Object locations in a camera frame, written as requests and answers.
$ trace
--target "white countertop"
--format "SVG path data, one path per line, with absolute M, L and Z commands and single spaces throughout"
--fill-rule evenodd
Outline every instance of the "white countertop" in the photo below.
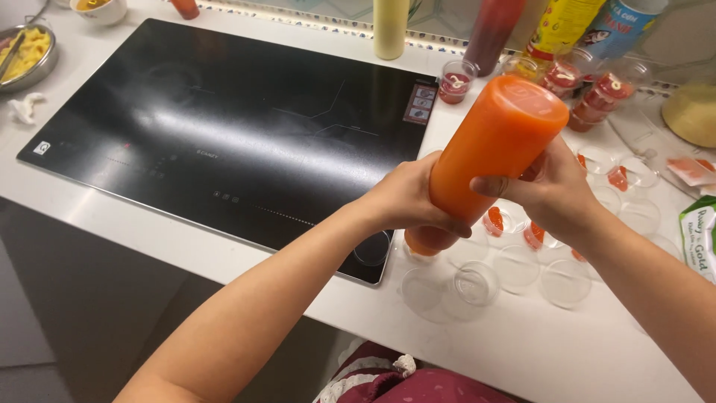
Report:
M 385 62 L 373 55 L 371 41 L 357 37 L 206 10 L 185 22 L 169 3 L 129 0 L 129 5 L 126 20 L 110 28 L 91 27 L 69 10 L 49 10 L 45 17 L 57 35 L 59 64 L 50 77 L 32 88 L 48 97 L 48 102 L 36 108 L 35 126 L 11 122 L 5 102 L 0 105 L 0 196 L 220 283 L 232 281 L 269 253 L 15 159 L 144 19 L 432 75 L 451 58 L 408 47 L 398 60 Z M 421 155 L 448 142 L 478 91 L 474 89 L 467 102 L 459 105 L 435 106 Z M 7 99 L 0 96 L 0 101 Z M 569 131 L 563 135 L 572 146 L 589 142 L 614 153 L 628 153 L 604 126 L 583 135 Z M 692 200 L 665 181 L 650 189 L 649 198 L 662 211 L 659 233 L 677 243 L 678 213 Z M 395 243 L 401 239 L 402 233 L 397 232 Z M 391 253 L 383 281 L 376 288 L 333 277 L 306 315 L 538 403 L 701 401 L 652 340 L 637 330 L 603 283 L 594 282 L 589 297 L 575 310 L 550 305 L 535 288 L 523 296 L 501 293 L 495 305 L 474 322 L 437 325 L 416 316 L 398 294 L 402 276 L 413 266 L 397 250 Z

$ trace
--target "person's right hand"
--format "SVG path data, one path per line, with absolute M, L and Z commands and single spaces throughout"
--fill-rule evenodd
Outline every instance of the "person's right hand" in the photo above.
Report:
M 561 136 L 557 136 L 520 179 L 504 176 L 473 178 L 470 188 L 524 207 L 542 229 L 562 242 L 596 224 L 605 208 L 586 183 L 584 169 Z

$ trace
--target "cooktop sticker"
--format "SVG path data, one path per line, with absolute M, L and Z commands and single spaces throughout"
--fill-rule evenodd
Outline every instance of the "cooktop sticker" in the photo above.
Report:
M 406 122 L 427 125 L 432 105 L 435 103 L 435 88 L 416 84 L 412 89 L 410 103 L 405 108 L 403 120 Z
M 45 153 L 45 151 L 49 150 L 49 146 L 49 143 L 47 143 L 46 141 L 40 141 L 40 144 L 38 144 L 37 147 L 32 150 L 32 152 L 35 154 L 42 155 Z

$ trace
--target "induction cooktop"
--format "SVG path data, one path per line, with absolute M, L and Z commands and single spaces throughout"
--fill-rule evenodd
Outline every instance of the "induction cooktop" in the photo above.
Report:
M 417 157 L 436 89 L 427 75 L 147 19 L 17 158 L 279 250 Z M 339 272 L 377 284 L 391 238 L 373 235 Z

